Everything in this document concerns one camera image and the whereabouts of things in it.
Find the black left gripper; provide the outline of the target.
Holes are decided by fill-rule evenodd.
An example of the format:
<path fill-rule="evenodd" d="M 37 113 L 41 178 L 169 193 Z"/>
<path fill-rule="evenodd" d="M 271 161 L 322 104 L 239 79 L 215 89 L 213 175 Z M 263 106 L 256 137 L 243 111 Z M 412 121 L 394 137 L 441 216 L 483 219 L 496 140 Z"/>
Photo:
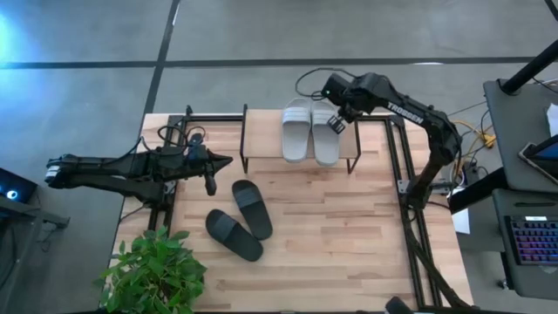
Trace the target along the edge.
<path fill-rule="evenodd" d="M 188 153 L 182 157 L 182 166 L 187 169 L 187 177 L 200 176 L 205 180 L 208 195 L 215 195 L 217 184 L 216 172 L 228 166 L 233 158 L 227 155 L 206 151 L 204 154 Z"/>

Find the wooden shelf with black frame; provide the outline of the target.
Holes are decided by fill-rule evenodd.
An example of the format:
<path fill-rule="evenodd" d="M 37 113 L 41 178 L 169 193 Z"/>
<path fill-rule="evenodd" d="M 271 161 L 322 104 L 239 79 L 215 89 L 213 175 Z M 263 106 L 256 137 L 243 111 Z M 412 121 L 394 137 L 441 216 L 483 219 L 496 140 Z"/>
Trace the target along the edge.
<path fill-rule="evenodd" d="M 282 158 L 282 110 L 250 109 L 243 106 L 240 156 L 243 172 L 248 172 L 250 159 Z M 346 160 L 351 174 L 362 154 L 358 123 L 340 136 L 339 159 Z"/>

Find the black support strut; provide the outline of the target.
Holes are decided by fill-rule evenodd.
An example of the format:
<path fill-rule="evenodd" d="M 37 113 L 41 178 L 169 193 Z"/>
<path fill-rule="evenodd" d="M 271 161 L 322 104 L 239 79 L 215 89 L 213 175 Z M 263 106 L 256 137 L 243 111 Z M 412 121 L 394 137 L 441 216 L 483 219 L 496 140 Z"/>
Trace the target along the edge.
<path fill-rule="evenodd" d="M 450 212 L 454 214 L 468 208 L 470 205 L 489 197 L 498 188 L 509 188 L 504 167 L 453 194 L 448 201 Z"/>

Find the white paper sheet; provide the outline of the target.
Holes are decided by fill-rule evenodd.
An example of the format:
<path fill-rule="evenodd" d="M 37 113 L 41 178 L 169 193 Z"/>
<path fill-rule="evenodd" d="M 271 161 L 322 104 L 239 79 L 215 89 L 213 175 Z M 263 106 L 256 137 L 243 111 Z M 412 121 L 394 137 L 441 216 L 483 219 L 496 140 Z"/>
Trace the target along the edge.
<path fill-rule="evenodd" d="M 462 190 L 464 190 L 463 187 L 454 188 L 450 192 L 450 194 L 446 197 L 448 200 L 448 204 L 450 199 Z M 456 233 L 463 234 L 463 235 L 471 234 L 468 208 L 462 209 L 456 214 L 452 214 L 452 219 L 453 219 L 453 226 Z"/>
<path fill-rule="evenodd" d="M 551 103 L 546 111 L 548 130 L 551 137 L 558 135 L 558 105 Z"/>

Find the dark side desk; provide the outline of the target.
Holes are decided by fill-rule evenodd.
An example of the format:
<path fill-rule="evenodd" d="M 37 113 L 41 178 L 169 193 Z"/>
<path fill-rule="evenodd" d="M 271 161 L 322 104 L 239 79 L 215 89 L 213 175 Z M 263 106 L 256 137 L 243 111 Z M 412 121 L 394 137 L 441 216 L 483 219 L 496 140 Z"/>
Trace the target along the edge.
<path fill-rule="evenodd" d="M 65 229 L 70 218 L 0 196 L 0 314 L 7 314 L 17 278 L 44 223 Z"/>

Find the light grey slide sandal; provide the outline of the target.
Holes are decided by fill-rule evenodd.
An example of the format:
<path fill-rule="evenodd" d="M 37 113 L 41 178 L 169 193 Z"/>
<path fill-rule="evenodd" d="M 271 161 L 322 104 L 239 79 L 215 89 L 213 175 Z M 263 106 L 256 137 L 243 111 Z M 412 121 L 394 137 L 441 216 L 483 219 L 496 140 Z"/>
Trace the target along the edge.
<path fill-rule="evenodd" d="M 290 163 L 306 159 L 310 136 L 311 103 L 307 99 L 292 99 L 282 111 L 282 156 Z"/>
<path fill-rule="evenodd" d="M 311 107 L 312 135 L 316 162 L 323 167 L 333 167 L 339 159 L 339 135 L 328 125 L 335 115 L 335 108 L 317 101 Z"/>

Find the black slide sandal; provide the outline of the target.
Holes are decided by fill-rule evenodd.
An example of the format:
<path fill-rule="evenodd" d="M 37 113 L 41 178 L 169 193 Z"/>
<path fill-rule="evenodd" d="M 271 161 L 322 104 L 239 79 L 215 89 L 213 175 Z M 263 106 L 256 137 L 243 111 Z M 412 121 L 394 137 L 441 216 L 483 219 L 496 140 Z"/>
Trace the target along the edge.
<path fill-rule="evenodd" d="M 211 210 L 205 222 L 209 235 L 240 258 L 255 262 L 263 246 L 237 220 L 219 209 Z"/>
<path fill-rule="evenodd" d="M 267 240 L 273 234 L 273 226 L 259 188 L 249 180 L 239 180 L 232 185 L 237 207 L 257 240 Z"/>

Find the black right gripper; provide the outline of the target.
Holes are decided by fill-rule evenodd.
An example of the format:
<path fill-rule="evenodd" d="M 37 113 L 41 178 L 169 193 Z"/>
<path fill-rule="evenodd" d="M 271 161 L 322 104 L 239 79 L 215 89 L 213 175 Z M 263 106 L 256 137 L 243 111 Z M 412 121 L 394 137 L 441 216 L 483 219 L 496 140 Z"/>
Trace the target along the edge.
<path fill-rule="evenodd" d="M 371 113 L 371 89 L 362 86 L 347 85 L 340 92 L 341 105 L 338 109 L 338 116 L 346 122 L 353 122 L 364 114 Z M 327 122 L 332 130 L 340 134 L 346 128 L 342 120 L 336 115 L 332 115 Z"/>

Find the backlit computer keyboard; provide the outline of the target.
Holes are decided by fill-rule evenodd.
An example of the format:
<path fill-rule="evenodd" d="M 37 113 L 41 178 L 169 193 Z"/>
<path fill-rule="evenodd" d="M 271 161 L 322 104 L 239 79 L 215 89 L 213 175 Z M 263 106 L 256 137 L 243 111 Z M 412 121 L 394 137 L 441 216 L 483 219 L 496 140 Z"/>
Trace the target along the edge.
<path fill-rule="evenodd" d="M 558 267 L 558 216 L 506 216 L 512 253 L 519 265 Z"/>

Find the green potted plant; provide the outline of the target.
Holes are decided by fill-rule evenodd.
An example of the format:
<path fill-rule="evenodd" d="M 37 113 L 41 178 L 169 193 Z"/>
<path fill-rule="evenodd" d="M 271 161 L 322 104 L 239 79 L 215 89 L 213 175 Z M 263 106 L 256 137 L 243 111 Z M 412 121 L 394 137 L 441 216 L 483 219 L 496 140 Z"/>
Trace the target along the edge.
<path fill-rule="evenodd" d="M 147 230 L 121 242 L 116 262 L 93 283 L 108 314 L 194 314 L 207 268 L 184 246 L 189 233 Z"/>

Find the grey desk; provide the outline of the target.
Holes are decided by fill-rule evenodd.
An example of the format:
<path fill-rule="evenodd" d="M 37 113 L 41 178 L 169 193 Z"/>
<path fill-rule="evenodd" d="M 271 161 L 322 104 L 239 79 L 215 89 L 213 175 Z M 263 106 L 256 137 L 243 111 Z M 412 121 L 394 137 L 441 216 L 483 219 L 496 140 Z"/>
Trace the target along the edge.
<path fill-rule="evenodd" d="M 558 94 L 540 85 L 524 85 L 507 95 L 498 81 L 483 84 L 497 136 L 507 185 L 492 191 L 507 262 L 507 284 L 522 297 L 558 301 L 558 257 L 547 265 L 521 265 L 511 220 L 558 221 L 558 183 L 520 158 L 528 144 L 541 144 L 551 135 L 547 110 L 558 105 Z"/>

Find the black computer with blue light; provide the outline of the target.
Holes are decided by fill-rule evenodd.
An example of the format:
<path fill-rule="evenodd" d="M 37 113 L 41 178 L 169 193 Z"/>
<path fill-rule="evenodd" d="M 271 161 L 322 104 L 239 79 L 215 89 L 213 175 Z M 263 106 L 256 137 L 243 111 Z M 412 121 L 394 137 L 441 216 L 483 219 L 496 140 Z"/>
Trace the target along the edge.
<path fill-rule="evenodd" d="M 0 195 L 12 201 L 28 203 L 37 189 L 37 183 L 0 167 Z"/>

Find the tablet with dark screen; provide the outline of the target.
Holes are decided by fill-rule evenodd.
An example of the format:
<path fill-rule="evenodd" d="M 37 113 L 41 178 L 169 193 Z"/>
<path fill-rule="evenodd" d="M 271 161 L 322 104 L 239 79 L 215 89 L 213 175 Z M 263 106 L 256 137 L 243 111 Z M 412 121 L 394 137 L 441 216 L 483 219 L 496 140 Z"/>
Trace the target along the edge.
<path fill-rule="evenodd" d="M 535 145 L 527 143 L 519 152 L 521 160 L 558 185 L 558 134 Z"/>

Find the black round pole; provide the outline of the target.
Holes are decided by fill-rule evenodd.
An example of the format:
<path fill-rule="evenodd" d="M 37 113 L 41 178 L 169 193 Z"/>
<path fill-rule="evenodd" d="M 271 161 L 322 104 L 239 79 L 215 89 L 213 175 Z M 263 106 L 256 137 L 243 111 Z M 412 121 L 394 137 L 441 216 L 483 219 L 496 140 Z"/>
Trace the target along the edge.
<path fill-rule="evenodd" d="M 503 82 L 499 79 L 500 89 L 507 95 L 516 94 L 529 80 L 546 69 L 558 59 L 558 39 L 534 57 L 510 79 Z"/>

